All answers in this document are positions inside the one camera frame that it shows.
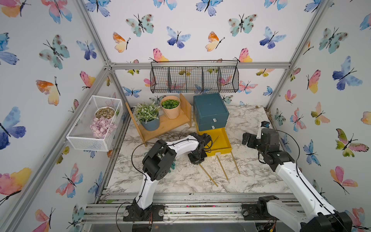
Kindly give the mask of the yellow bottom drawer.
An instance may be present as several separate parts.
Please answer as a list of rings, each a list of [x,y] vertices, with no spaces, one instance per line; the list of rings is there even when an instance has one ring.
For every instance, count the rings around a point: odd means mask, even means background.
[[[206,130],[206,131],[197,131],[197,133],[199,135],[206,133],[212,137],[212,140],[215,140],[218,136],[220,136],[212,147],[211,147],[212,142],[210,142],[205,147],[206,155],[208,157],[215,156],[215,155],[229,154],[232,151],[232,147],[231,147],[225,128],[215,129],[215,130]]]

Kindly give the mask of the teal top drawer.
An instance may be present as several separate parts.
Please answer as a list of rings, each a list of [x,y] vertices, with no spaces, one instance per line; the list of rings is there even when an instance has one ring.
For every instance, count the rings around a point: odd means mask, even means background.
[[[217,114],[210,116],[202,116],[199,118],[200,124],[215,124],[215,125],[226,125],[229,118],[229,114]]]

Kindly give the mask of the teal drawer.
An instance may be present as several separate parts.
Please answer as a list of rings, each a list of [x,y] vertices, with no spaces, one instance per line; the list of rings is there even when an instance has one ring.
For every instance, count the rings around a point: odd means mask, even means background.
[[[215,124],[215,125],[226,125],[229,118],[229,114],[217,114],[210,116],[202,116],[199,118],[200,124]]]
[[[209,130],[215,130],[215,129],[221,129],[226,126],[227,122],[212,122],[212,123],[205,123],[198,125],[199,131],[209,131]]]

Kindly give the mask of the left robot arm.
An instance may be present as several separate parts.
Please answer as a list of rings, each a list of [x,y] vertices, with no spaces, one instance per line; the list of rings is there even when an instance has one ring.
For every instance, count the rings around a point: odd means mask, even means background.
[[[177,141],[157,140],[142,161],[141,174],[144,178],[133,204],[140,210],[148,209],[153,203],[158,182],[168,174],[177,157],[186,154],[192,164],[201,164],[207,157],[206,149],[211,143],[210,135],[194,132]]]

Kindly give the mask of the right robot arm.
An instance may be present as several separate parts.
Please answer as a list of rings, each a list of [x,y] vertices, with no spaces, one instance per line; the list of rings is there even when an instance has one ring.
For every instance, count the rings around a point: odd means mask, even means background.
[[[285,205],[274,195],[259,197],[256,214],[276,218],[295,232],[349,232],[353,222],[346,212],[337,211],[310,184],[289,153],[280,149],[279,134],[261,126],[257,135],[244,133],[242,144],[256,149],[264,163],[287,184],[304,212]]]

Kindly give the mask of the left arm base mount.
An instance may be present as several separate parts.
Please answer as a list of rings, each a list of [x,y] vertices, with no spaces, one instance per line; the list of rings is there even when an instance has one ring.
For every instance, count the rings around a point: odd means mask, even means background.
[[[123,213],[123,221],[163,221],[165,207],[163,205],[150,205],[141,209],[137,204],[126,206]]]

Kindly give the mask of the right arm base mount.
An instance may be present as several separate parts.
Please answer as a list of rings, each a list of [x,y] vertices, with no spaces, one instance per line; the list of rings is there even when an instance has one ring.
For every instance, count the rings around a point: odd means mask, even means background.
[[[257,202],[242,204],[241,214],[245,221],[247,220],[267,220],[271,218],[268,213],[267,203],[272,200],[279,200],[274,195],[259,197]]]

